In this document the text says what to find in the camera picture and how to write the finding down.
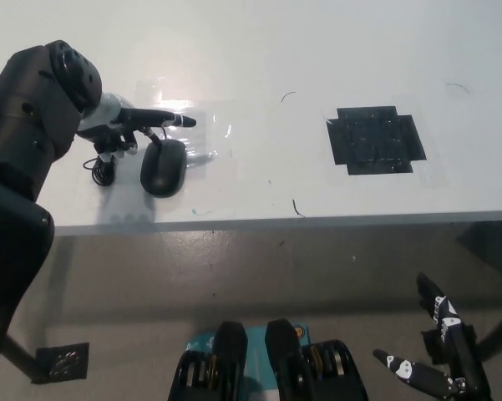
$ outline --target tabletop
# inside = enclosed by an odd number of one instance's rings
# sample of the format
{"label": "tabletop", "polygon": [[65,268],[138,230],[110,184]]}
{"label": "tabletop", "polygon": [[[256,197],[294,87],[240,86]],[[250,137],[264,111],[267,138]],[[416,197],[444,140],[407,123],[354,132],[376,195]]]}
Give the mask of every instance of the tabletop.
{"label": "tabletop", "polygon": [[[77,138],[38,203],[59,235],[255,226],[502,220],[502,0],[32,0],[0,2],[0,71],[62,39],[105,92],[198,120],[169,199],[139,182],[148,140],[98,187]],[[411,115],[426,160],[349,175],[338,109]]]}

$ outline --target black mouse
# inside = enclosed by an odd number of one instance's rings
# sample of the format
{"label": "black mouse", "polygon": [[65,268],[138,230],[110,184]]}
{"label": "black mouse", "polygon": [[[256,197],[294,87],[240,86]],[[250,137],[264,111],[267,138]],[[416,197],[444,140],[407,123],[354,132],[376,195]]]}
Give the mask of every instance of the black mouse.
{"label": "black mouse", "polygon": [[151,143],[141,166],[141,185],[154,196],[174,195],[184,183],[186,162],[185,145],[179,140]]}

